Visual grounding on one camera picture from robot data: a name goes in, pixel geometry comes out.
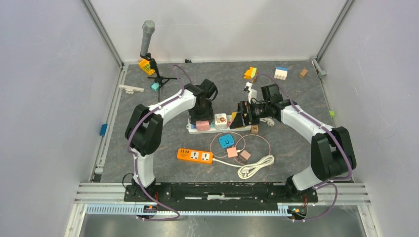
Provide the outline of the large pink cube adapter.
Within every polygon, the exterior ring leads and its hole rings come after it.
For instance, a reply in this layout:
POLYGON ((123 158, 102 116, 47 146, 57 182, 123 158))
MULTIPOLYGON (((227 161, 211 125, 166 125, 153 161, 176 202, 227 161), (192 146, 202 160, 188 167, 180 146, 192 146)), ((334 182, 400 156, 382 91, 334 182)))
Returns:
POLYGON ((198 131, 210 130, 210 122, 208 120, 197 120, 195 126, 198 131))

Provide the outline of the white multicolour power strip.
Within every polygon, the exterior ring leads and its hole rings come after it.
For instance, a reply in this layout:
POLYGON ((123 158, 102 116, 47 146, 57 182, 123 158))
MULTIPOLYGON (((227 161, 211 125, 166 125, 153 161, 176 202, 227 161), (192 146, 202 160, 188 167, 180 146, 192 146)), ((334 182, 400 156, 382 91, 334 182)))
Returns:
POLYGON ((229 128, 226 129, 216 129, 214 122, 210 124, 210 129, 205 131, 199 131, 195 125, 192 125, 190 122, 187 123, 186 129, 189 134, 204 134, 204 133, 222 133, 222 132, 238 132, 238 131, 250 131, 251 125, 246 127, 238 127, 238 128, 229 128))

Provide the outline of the white cube socket adapter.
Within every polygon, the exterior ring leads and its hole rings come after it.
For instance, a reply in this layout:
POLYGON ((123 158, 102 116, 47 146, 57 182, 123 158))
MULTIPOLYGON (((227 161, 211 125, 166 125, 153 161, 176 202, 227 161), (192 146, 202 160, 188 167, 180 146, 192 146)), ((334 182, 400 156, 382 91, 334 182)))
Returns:
POLYGON ((217 130, 223 130, 228 128, 227 114, 220 113, 214 115, 214 128, 217 130))

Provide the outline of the blue socket adapter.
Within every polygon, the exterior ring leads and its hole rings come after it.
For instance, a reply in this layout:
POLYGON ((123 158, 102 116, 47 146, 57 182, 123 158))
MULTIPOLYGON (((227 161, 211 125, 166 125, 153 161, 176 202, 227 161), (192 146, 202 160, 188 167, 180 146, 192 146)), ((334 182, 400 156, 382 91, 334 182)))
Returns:
POLYGON ((235 140, 231 134, 222 135, 218 139, 220 146, 223 149, 233 147, 235 145, 235 140))

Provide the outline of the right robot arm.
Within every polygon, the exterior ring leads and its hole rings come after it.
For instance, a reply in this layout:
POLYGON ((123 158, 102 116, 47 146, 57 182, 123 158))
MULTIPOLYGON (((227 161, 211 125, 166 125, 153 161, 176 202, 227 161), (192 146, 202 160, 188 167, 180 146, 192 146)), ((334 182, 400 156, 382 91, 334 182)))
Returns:
POLYGON ((244 92, 248 99, 238 103, 231 127, 258 125, 262 119, 272 118, 293 128, 311 145, 310 165, 286 181, 289 200, 299 201, 309 188, 351 177, 357 163, 346 128, 332 127, 309 115, 293 99, 284 99, 276 84, 261 88, 261 101, 256 99, 251 82, 246 83, 244 92))

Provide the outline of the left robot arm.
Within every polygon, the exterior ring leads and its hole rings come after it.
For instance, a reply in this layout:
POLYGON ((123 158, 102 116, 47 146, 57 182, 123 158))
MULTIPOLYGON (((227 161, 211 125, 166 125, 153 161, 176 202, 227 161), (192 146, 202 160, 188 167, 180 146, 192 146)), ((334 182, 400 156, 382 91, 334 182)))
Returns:
POLYGON ((136 194, 143 201, 150 201, 155 196, 153 172, 154 152, 162 140, 164 125, 184 111, 189 114, 189 121, 212 123, 214 112, 212 101, 218 95, 216 85, 205 79, 199 85, 185 85, 168 99, 150 106, 136 106, 129 120, 125 136, 127 151, 134 158, 134 180, 139 186, 136 194))

